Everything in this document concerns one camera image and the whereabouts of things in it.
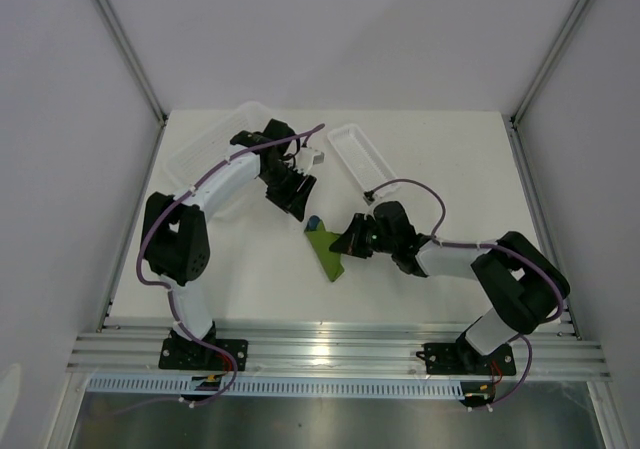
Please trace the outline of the blue plastic spoon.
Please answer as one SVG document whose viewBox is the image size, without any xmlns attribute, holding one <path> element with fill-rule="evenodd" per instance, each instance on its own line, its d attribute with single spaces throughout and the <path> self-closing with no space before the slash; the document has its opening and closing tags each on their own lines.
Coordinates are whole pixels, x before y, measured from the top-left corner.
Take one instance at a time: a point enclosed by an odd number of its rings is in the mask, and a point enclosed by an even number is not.
<svg viewBox="0 0 640 449">
<path fill-rule="evenodd" d="M 322 220 L 319 216 L 317 215 L 312 215 L 308 221 L 307 221 L 307 225 L 305 228 L 306 232 L 314 232 L 318 229 L 318 227 L 320 226 L 320 224 L 322 223 Z"/>
</svg>

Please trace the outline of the green paper napkin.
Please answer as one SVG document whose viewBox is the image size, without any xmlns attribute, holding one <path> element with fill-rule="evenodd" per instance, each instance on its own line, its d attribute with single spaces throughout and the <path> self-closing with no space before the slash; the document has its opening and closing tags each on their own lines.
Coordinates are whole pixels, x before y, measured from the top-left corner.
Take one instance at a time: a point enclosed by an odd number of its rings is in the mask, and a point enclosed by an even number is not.
<svg viewBox="0 0 640 449">
<path fill-rule="evenodd" d="M 340 235 L 328 231 L 323 220 L 316 231 L 306 232 L 304 230 L 304 234 L 310 243 L 328 281 L 331 283 L 336 282 L 344 273 L 344 267 L 341 263 L 341 255 L 332 253 L 329 250 L 329 246 Z"/>
</svg>

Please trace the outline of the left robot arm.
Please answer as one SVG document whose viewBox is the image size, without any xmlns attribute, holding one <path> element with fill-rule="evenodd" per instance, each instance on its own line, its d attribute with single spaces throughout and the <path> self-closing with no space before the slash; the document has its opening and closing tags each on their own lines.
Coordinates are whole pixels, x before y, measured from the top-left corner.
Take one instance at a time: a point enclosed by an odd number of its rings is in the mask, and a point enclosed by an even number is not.
<svg viewBox="0 0 640 449">
<path fill-rule="evenodd" d="M 259 179 L 265 197 L 298 221 L 316 183 L 311 168 L 323 154 L 309 147 L 313 130 L 296 133 L 272 119 L 262 131 L 234 135 L 227 153 L 195 183 L 175 194 L 148 197 L 137 267 L 149 266 L 155 279 L 137 270 L 139 281 L 162 287 L 174 319 L 164 340 L 159 366 L 164 370 L 241 370 L 239 352 L 217 342 L 215 321 L 199 282 L 211 257 L 208 223 L 249 182 Z"/>
</svg>

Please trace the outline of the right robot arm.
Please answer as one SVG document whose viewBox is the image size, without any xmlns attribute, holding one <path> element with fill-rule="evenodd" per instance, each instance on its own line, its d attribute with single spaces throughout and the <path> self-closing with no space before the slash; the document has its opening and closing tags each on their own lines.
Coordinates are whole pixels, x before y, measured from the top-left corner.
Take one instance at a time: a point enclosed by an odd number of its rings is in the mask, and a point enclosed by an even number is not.
<svg viewBox="0 0 640 449">
<path fill-rule="evenodd" d="M 488 374 L 509 356 L 511 341 L 557 318 L 570 293 L 565 276 L 521 233 L 480 243 L 444 241 L 417 232 L 397 201 L 355 214 L 329 250 L 361 259 L 384 253 L 408 275 L 479 283 L 491 309 L 455 342 L 424 344 L 417 356 L 430 374 Z"/>
</svg>

